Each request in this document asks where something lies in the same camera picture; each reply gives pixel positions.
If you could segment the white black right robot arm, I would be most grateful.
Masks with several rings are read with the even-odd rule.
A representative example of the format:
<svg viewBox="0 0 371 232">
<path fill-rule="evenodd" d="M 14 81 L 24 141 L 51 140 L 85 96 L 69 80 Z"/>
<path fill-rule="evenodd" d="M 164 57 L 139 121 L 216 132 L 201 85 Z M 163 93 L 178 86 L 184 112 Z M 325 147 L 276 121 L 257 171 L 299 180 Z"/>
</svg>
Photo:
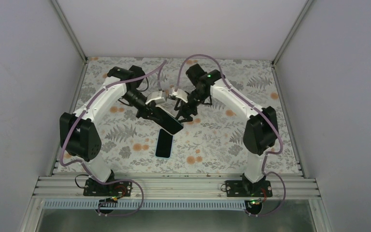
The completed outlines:
<svg viewBox="0 0 371 232">
<path fill-rule="evenodd" d="M 180 122 L 192 121 L 198 114 L 198 107 L 206 99 L 222 102 L 246 121 L 243 144 L 249 154 L 247 168 L 242 175 L 242 189 L 245 195 L 254 197 L 266 180 L 265 162 L 272 154 L 270 148 L 280 139 L 276 110 L 249 100 L 225 78 L 221 70 L 206 72 L 196 64 L 186 71 L 186 75 L 195 87 L 193 91 L 187 93 L 178 86 L 170 90 L 170 97 L 177 100 L 174 109 Z"/>
</svg>

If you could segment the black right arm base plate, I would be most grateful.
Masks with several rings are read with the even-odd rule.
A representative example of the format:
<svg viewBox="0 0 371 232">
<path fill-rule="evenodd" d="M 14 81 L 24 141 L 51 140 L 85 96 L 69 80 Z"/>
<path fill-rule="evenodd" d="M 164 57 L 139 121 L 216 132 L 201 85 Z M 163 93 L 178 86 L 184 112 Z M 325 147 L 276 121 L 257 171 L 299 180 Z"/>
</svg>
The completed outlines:
<svg viewBox="0 0 371 232">
<path fill-rule="evenodd" d="M 227 197 L 272 197 L 272 187 L 270 181 L 262 180 L 256 183 L 244 182 L 242 180 L 227 180 L 225 193 Z"/>
</svg>

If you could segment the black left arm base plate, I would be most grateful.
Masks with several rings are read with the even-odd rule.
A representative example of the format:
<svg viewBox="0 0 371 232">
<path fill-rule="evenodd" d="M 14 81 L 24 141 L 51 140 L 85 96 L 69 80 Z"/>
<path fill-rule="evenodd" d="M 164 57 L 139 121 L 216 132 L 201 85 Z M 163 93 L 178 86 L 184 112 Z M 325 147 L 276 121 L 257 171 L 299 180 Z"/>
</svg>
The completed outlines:
<svg viewBox="0 0 371 232">
<path fill-rule="evenodd" d="M 110 185 L 102 185 L 93 179 L 86 180 L 83 195 L 99 197 L 129 197 L 132 183 L 120 181 Z"/>
</svg>

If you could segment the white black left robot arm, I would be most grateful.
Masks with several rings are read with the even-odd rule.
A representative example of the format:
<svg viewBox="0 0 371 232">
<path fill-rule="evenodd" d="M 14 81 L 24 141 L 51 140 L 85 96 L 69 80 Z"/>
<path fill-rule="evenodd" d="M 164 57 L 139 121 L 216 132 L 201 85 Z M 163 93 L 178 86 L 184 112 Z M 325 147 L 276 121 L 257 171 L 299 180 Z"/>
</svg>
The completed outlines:
<svg viewBox="0 0 371 232">
<path fill-rule="evenodd" d="M 96 182 L 96 190 L 104 196 L 114 192 L 116 180 L 113 171 L 99 155 L 101 138 L 97 131 L 97 120 L 102 119 L 114 102 L 128 93 L 131 84 L 137 86 L 161 68 L 159 66 L 149 73 L 144 73 L 137 66 L 132 66 L 129 70 L 115 67 L 81 108 L 73 113 L 63 113 L 59 119 L 59 164 L 63 167 L 74 163 L 81 164 L 89 177 Z"/>
</svg>

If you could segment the black phone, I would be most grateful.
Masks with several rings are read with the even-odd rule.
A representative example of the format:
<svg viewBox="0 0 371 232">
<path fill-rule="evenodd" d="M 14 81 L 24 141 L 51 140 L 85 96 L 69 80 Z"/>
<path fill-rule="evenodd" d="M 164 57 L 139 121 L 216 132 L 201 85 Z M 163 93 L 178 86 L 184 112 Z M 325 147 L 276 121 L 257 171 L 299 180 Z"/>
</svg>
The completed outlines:
<svg viewBox="0 0 371 232">
<path fill-rule="evenodd" d="M 146 118 L 157 123 L 162 129 L 171 135 L 175 135 L 184 128 L 182 123 L 161 107 L 154 108 Z"/>
</svg>

